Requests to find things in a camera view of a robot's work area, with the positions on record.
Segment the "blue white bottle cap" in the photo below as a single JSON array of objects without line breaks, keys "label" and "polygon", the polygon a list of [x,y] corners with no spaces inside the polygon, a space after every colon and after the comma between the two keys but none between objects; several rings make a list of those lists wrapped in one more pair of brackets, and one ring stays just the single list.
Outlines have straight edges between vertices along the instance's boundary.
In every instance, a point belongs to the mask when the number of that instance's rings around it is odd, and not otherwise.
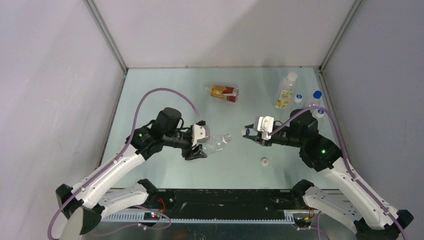
[{"label": "blue white bottle cap", "polygon": [[296,103],[301,103],[301,102],[302,102],[302,100],[303,100],[303,96],[302,96],[301,94],[296,94],[296,95],[294,96],[294,101],[295,101]]}]

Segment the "clear crushed plastic bottle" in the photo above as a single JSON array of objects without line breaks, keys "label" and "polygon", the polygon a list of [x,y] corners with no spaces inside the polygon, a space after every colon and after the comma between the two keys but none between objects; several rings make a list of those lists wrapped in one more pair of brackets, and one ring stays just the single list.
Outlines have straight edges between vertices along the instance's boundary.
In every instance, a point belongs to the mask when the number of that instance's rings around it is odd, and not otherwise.
[{"label": "clear crushed plastic bottle", "polygon": [[293,98],[291,111],[302,109],[303,104],[303,96],[301,94],[296,94]]}]

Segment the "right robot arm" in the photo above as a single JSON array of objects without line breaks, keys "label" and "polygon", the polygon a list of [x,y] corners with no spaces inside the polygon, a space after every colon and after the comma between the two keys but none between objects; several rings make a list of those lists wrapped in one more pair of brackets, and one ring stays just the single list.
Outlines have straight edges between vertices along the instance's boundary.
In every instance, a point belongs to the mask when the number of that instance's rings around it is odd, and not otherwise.
[{"label": "right robot arm", "polygon": [[334,183],[347,198],[335,199],[303,179],[290,189],[295,208],[307,206],[328,215],[350,229],[358,240],[407,239],[405,230],[413,215],[392,206],[372,189],[350,163],[343,141],[334,143],[319,133],[313,110],[314,107],[296,109],[280,125],[271,116],[259,116],[243,128],[242,136],[265,147],[298,148],[301,160]]}]

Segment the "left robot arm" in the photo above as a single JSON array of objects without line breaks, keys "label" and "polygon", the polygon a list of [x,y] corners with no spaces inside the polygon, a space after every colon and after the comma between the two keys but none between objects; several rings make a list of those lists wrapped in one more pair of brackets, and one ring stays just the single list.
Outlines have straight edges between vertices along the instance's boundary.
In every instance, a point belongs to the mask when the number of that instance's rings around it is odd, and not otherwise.
[{"label": "left robot arm", "polygon": [[56,191],[59,211],[68,223],[63,240],[76,240],[91,232],[104,218],[132,206],[153,208],[158,202],[158,189],[141,179],[132,187],[110,193],[118,180],[135,167],[145,163],[163,147],[181,150],[186,161],[206,158],[203,143],[210,138],[204,120],[189,127],[182,123],[182,114],[171,107],[161,110],[156,119],[135,128],[126,138],[122,149],[82,181],[69,186],[60,185]]}]

